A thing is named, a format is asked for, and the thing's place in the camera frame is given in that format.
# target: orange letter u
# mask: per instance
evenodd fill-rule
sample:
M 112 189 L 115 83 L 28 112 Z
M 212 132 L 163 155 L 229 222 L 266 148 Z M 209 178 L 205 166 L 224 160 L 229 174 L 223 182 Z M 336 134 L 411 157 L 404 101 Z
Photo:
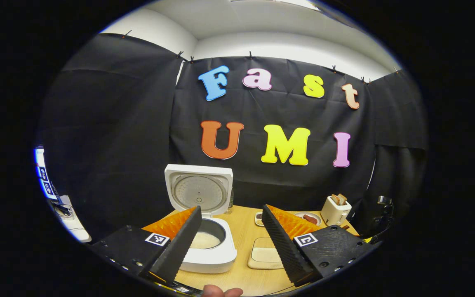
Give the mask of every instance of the orange letter u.
M 239 133 L 245 128 L 243 124 L 235 122 L 226 124 L 230 134 L 228 135 L 228 146 L 224 150 L 215 147 L 215 138 L 217 137 L 217 130 L 221 128 L 221 123 L 214 120 L 206 120 L 201 123 L 201 127 L 203 128 L 201 149 L 205 155 L 222 160 L 234 157 L 238 151 Z

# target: orange soft gripper pad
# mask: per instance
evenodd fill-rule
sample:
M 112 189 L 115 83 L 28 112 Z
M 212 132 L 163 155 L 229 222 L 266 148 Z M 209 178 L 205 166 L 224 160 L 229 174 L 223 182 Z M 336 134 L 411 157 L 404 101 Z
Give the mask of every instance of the orange soft gripper pad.
M 160 235 L 168 236 L 170 240 L 173 240 L 177 235 L 181 227 L 183 227 L 184 222 L 188 220 L 192 212 L 194 212 L 195 207 L 181 211 L 177 214 L 171 215 L 167 218 L 163 218 L 160 221 L 149 224 L 146 227 L 142 228 L 145 231 L 157 233 Z
M 289 214 L 284 210 L 273 207 L 271 205 L 267 205 L 267 207 L 275 216 L 276 220 L 280 222 L 281 227 L 283 227 L 283 230 L 285 230 L 291 240 L 295 236 L 304 235 L 321 229 L 315 224 L 308 222 L 307 220 L 297 217 L 293 214 Z

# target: white ceiling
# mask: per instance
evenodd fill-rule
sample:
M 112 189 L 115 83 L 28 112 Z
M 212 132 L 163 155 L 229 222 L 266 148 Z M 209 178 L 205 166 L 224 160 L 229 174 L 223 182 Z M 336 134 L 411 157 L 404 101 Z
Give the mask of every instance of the white ceiling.
M 201 40 L 241 32 L 285 32 L 332 41 L 393 71 L 400 65 L 379 43 L 320 12 L 269 0 L 159 0 L 144 8 L 172 19 Z

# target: monitor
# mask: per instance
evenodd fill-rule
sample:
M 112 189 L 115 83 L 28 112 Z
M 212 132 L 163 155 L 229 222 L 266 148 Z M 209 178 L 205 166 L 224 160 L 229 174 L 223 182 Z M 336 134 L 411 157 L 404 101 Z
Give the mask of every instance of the monitor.
M 47 174 L 47 167 L 45 166 L 45 157 L 43 145 L 39 145 L 34 149 L 34 157 L 36 160 L 36 170 L 38 172 L 38 180 L 40 181 L 40 186 L 47 197 L 50 200 L 60 201 L 56 189 L 52 185 L 49 175 Z

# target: plate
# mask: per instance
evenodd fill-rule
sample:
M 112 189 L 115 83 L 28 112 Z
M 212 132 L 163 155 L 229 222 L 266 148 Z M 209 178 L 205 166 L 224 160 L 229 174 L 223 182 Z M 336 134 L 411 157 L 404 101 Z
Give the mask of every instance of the plate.
M 302 212 L 297 212 L 294 215 L 300 218 L 303 218 L 303 215 L 307 215 L 307 216 L 310 216 L 311 218 L 315 218 L 318 221 L 316 223 L 317 226 L 320 226 L 320 224 L 322 224 L 322 218 L 320 218 L 320 216 L 317 214 L 313 214 L 312 212 L 302 211 Z
M 263 211 L 256 212 L 256 214 L 254 214 L 254 222 L 255 222 L 258 226 L 260 226 L 260 227 L 265 227 L 265 225 L 263 224 L 263 222 L 261 221 L 261 219 L 257 219 L 257 218 L 256 218 L 257 215 L 260 215 L 260 214 L 262 214 L 262 213 L 263 213 Z

